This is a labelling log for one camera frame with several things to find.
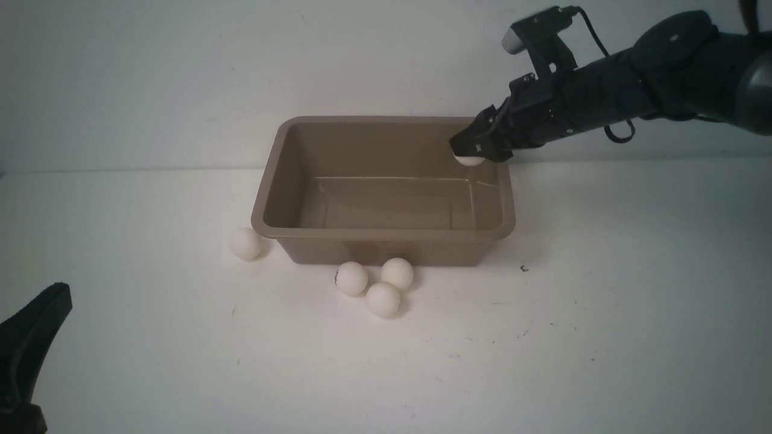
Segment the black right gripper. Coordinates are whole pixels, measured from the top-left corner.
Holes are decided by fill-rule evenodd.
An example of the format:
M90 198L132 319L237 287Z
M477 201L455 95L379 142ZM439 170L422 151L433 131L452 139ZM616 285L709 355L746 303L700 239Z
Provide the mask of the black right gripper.
M590 118L595 77L590 74L573 71L542 80L526 74L511 81L509 91L504 104L480 111L468 127L449 138L453 156L504 163L512 159L513 150L540 148L595 129Z

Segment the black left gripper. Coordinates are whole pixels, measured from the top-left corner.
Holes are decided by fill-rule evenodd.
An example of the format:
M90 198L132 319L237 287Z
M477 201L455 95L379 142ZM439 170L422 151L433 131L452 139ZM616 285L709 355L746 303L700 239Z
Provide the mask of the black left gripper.
M54 283L1 324L2 434L43 434L48 425L32 404L37 377L47 352L72 310L69 285Z

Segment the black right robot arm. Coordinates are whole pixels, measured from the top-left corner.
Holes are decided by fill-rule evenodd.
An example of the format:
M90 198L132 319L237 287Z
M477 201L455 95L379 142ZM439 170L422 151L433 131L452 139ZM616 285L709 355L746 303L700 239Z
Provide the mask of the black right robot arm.
M505 51L526 52L534 72L513 80L499 106L480 111L449 139L464 165L501 163L515 151L540 148L602 128L614 143L628 143L610 126L632 121L700 120L770 135L770 32L758 28L755 1L742 1L745 34L723 33L702 10L659 22L626 50L578 67L559 34L581 16L578 6L554 6L513 22Z

